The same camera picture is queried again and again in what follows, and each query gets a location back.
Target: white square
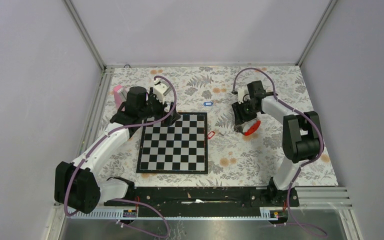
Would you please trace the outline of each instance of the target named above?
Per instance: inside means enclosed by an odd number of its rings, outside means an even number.
[[[157,163],[154,161],[148,163],[148,170],[157,170]]]
[[[205,155],[204,148],[197,148],[196,149],[196,155],[204,156]]]
[[[205,170],[205,163],[204,162],[196,163],[196,170],[197,171],[204,171]]]
[[[167,141],[165,141],[165,140],[160,140],[160,141],[158,142],[158,147],[159,147],[159,148],[165,148],[165,147],[166,147],[166,144],[167,144]]]
[[[189,141],[189,148],[195,149],[197,147],[197,141]]]
[[[142,158],[140,159],[142,163],[147,163],[150,161],[150,156],[149,155],[142,155]]]
[[[172,147],[166,147],[165,148],[165,155],[173,155],[173,148]]]
[[[152,126],[145,127],[145,133],[146,134],[152,134],[152,131],[153,131],[153,127]]]
[[[197,134],[196,135],[196,140],[197,141],[204,141],[205,140],[205,135],[204,134]]]
[[[174,148],[181,148],[182,147],[182,142],[181,141],[174,141],[173,147]]]
[[[165,155],[158,155],[156,156],[156,162],[157,163],[164,163],[166,161],[166,156]]]
[[[144,148],[150,148],[151,147],[151,141],[150,140],[144,140],[143,141],[143,147]]]
[[[182,148],[180,150],[181,155],[189,155],[189,148]]]
[[[182,127],[181,126],[175,126],[174,127],[174,133],[175,134],[181,134],[182,133]]]
[[[168,141],[173,141],[174,139],[175,139],[174,133],[167,133],[167,140]]]
[[[151,148],[151,150],[149,151],[149,155],[158,155],[158,148]]]
[[[167,127],[163,126],[159,129],[160,134],[166,134],[167,133]]]
[[[197,156],[196,155],[189,155],[189,163],[196,163],[197,162]]]
[[[164,170],[173,170],[173,163],[172,162],[164,163]]]
[[[189,170],[189,163],[181,162],[180,163],[180,170]]]
[[[173,155],[173,163],[180,163],[180,155]]]

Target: black square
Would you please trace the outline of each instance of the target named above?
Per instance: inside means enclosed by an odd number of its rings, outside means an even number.
[[[171,167],[173,170],[180,170],[180,162],[173,162]]]
[[[204,141],[197,141],[196,142],[196,147],[197,148],[203,148],[205,146],[205,142]]]
[[[180,147],[173,148],[173,155],[180,155],[182,152],[182,149]]]
[[[196,148],[189,148],[189,155],[196,155],[197,149]]]
[[[188,170],[196,170],[197,169],[197,164],[195,162],[190,162],[187,169]]]
[[[152,140],[151,141],[151,148],[158,148],[158,140]]]
[[[202,155],[196,156],[196,162],[197,163],[205,163],[205,157]]]
[[[182,140],[182,134],[181,133],[175,133],[174,134],[174,140],[175,141],[181,141]]]
[[[172,148],[175,146],[175,141],[169,140],[165,142],[165,147],[166,148]]]
[[[157,162],[157,155],[149,155],[149,162]]]
[[[188,163],[189,162],[189,156],[188,155],[181,155],[180,156],[180,162],[181,163]]]
[[[148,155],[151,153],[151,148],[150,147],[144,147],[142,150],[142,154]]]
[[[148,170],[148,162],[141,162],[140,169]]]
[[[164,162],[172,163],[173,162],[173,155],[165,155]]]
[[[160,140],[167,140],[167,133],[160,133],[159,134],[159,139]]]
[[[156,163],[156,169],[157,170],[164,170],[164,162],[157,162]]]
[[[166,154],[166,148],[165,147],[159,147],[158,148],[158,155],[164,155]]]
[[[182,148],[189,148],[189,141],[187,141],[187,140],[181,141],[181,147]]]

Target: floral pattern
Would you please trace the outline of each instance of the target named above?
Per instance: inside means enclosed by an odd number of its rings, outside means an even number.
[[[279,97],[301,111],[313,109],[300,68],[297,66],[258,67],[269,74]],[[193,186],[265,186],[280,167],[284,158],[282,125],[273,117],[261,114],[258,130],[244,136],[234,132],[231,104],[237,97],[231,94],[235,75],[243,67],[149,67],[116,68],[107,95],[99,134],[103,133],[116,105],[112,90],[117,85],[125,88],[153,86],[153,77],[168,78],[177,92],[179,112],[207,112],[208,131],[215,136],[208,140],[208,174],[136,173],[141,131],[120,146],[99,173],[98,178],[122,177],[136,186],[193,187]],[[272,90],[270,82],[254,70],[243,72],[237,87],[261,80],[264,88]],[[167,101],[173,100],[169,93]],[[204,106],[204,102],[213,102]],[[327,150],[317,162],[304,167],[297,179],[299,186],[338,185]]]

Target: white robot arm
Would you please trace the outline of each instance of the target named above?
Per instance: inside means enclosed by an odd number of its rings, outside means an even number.
[[[149,95],[143,87],[131,87],[126,101],[111,118],[104,133],[71,163],[61,162],[57,166],[54,191],[57,202],[64,203],[70,182],[68,206],[86,214],[90,213],[97,204],[125,197],[130,181],[111,178],[97,182],[95,176],[99,174],[116,149],[139,129],[143,120],[154,117],[155,121],[163,120],[162,126],[171,126],[180,118],[174,102],[170,104],[170,114],[165,112],[165,107],[168,106],[165,96],[170,92],[171,87],[159,80],[154,84]]]
[[[281,104],[273,92],[266,92],[261,81],[254,81],[237,90],[238,101],[232,104],[235,128],[244,135],[255,132],[260,125],[257,113],[268,114],[283,124],[283,162],[267,187],[272,198],[284,199],[300,166],[313,159],[320,151],[319,136],[311,124],[295,111]],[[321,132],[319,116],[316,112],[304,113]]]

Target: gray wall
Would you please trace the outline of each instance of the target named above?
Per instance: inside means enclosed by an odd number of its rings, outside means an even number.
[[[302,74],[363,237],[384,239],[384,1],[339,1]]]
[[[99,74],[62,1],[0,1],[0,240],[41,237]]]
[[[329,0],[73,0],[107,64],[295,63]]]

